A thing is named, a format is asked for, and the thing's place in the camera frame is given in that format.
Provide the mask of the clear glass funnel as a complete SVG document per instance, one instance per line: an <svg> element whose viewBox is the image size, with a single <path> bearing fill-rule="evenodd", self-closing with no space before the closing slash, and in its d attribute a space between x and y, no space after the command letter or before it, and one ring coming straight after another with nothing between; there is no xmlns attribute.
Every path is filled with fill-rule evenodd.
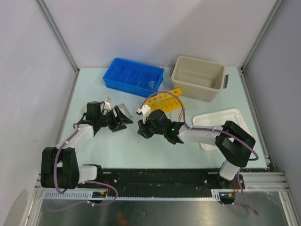
<svg viewBox="0 0 301 226"><path fill-rule="evenodd" d="M148 85L148 88L149 88L150 90L154 91L154 90L156 89L157 82L156 82L156 81L149 81L149 82L147 83L147 85Z"/></svg>

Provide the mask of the wire gauze with ceramic centre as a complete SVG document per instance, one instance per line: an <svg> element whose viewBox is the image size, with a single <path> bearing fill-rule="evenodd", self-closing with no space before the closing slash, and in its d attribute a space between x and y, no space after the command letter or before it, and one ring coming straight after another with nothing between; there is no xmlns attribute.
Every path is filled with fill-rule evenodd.
<svg viewBox="0 0 301 226"><path fill-rule="evenodd" d="M132 119L132 115L124 103L117 105L117 107L127 118Z"/></svg>

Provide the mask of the wooden test tube holder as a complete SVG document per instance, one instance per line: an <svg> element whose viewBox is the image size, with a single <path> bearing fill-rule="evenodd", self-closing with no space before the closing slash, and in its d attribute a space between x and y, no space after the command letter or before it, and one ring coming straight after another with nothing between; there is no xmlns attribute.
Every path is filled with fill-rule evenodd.
<svg viewBox="0 0 301 226"><path fill-rule="evenodd" d="M183 108L179 114L178 120L180 122L184 122L185 121L185 108Z"/></svg>

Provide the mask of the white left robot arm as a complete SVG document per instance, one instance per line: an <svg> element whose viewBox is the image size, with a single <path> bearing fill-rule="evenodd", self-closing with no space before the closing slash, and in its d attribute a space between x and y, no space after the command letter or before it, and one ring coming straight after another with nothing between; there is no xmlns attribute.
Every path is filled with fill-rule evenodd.
<svg viewBox="0 0 301 226"><path fill-rule="evenodd" d="M63 142L46 147L42 152L40 183L43 188L55 188L58 193L74 189L88 182L93 188L103 185L101 166L79 165L77 154L97 132L108 127L117 132L132 124L132 116L124 104L112 107L109 100L87 103L81 119L73 125L74 131Z"/></svg>

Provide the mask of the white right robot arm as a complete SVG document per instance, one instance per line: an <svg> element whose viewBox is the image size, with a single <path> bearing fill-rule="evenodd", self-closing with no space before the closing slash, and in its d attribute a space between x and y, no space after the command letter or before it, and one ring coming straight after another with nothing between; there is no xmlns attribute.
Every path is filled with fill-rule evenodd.
<svg viewBox="0 0 301 226"><path fill-rule="evenodd" d="M201 127L172 121L162 110L138 109L136 113L143 117L138 121L137 133L146 139L161 135L173 145L203 143L217 147L225 157L217 176L217 184L222 189L233 185L235 176L249 161L259 159L253 150L255 139L233 121Z"/></svg>

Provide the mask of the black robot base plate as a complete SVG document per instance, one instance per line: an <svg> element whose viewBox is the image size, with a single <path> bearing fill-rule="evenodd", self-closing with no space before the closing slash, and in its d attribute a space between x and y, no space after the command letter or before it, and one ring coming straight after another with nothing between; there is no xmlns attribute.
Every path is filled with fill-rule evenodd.
<svg viewBox="0 0 301 226"><path fill-rule="evenodd" d="M123 195L208 194L211 190L234 190L245 187L242 175L232 182L219 183L218 169L101 169L93 183L78 188L102 188L100 183L115 187Z"/></svg>

